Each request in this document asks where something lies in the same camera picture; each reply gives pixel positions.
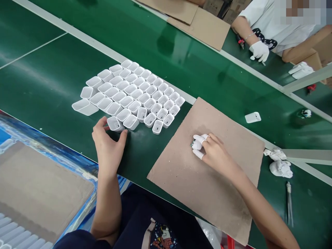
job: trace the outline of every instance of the green workbench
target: green workbench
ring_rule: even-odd
[[[331,123],[316,115],[298,119],[296,114],[303,106],[129,0],[32,2],[191,96],[202,97],[277,146],[332,149]],[[113,25],[115,20],[121,20],[122,24]],[[11,0],[0,3],[0,22],[3,24],[0,34],[5,34],[0,39],[0,67],[65,33]],[[232,50],[233,39],[229,33],[224,47]],[[251,63],[244,56],[246,51],[238,53],[236,57],[243,56],[244,62]],[[285,72],[291,66],[280,58],[271,58],[260,72],[268,73],[272,67],[271,75],[290,82],[292,79]],[[91,132],[104,113],[99,111],[87,117],[73,111],[71,104],[80,99],[87,79],[114,64],[117,62],[110,57],[65,34],[0,69],[0,109],[96,161]],[[190,108],[185,103],[173,124],[159,136],[143,124],[130,132],[118,173],[193,213],[146,179]],[[262,121],[247,124],[244,115],[253,111],[260,113]],[[258,189],[286,220],[286,179],[273,176],[269,172],[270,163],[269,158],[263,158]],[[329,238],[332,203],[328,196],[332,188],[296,166],[292,170],[294,228],[291,230],[301,248],[312,245],[329,248],[332,246]],[[249,244],[266,248],[254,223]]]

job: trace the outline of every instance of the bracelet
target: bracelet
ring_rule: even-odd
[[[252,34],[250,34],[250,35],[248,35],[246,38],[245,38],[245,41],[246,41],[246,39],[248,39],[250,36],[252,36],[252,35],[254,35],[255,33],[252,33]]]

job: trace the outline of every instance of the white t-shirt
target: white t-shirt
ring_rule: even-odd
[[[253,32],[269,49],[282,51],[305,41],[315,25],[277,24],[274,0],[253,0],[239,16],[244,16]]]

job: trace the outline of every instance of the white glove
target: white glove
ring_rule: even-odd
[[[262,43],[262,41],[258,41],[252,44],[249,50],[253,52],[253,56],[255,58],[260,58],[258,62],[266,62],[267,57],[270,53],[269,47],[266,44]]]

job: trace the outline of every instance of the cardboard sheet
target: cardboard sheet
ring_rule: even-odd
[[[257,187],[264,143],[198,98],[147,178],[236,241],[247,245],[252,217],[235,187],[196,157],[193,135],[213,132]]]
[[[191,24],[198,5],[186,0],[137,0],[182,22]]]
[[[228,34],[228,30],[231,27],[228,23],[201,8],[197,9],[196,15],[190,26],[175,20],[172,17],[169,17],[167,22],[218,51],[221,50]]]
[[[0,155],[0,213],[55,243],[94,186],[17,142]]]

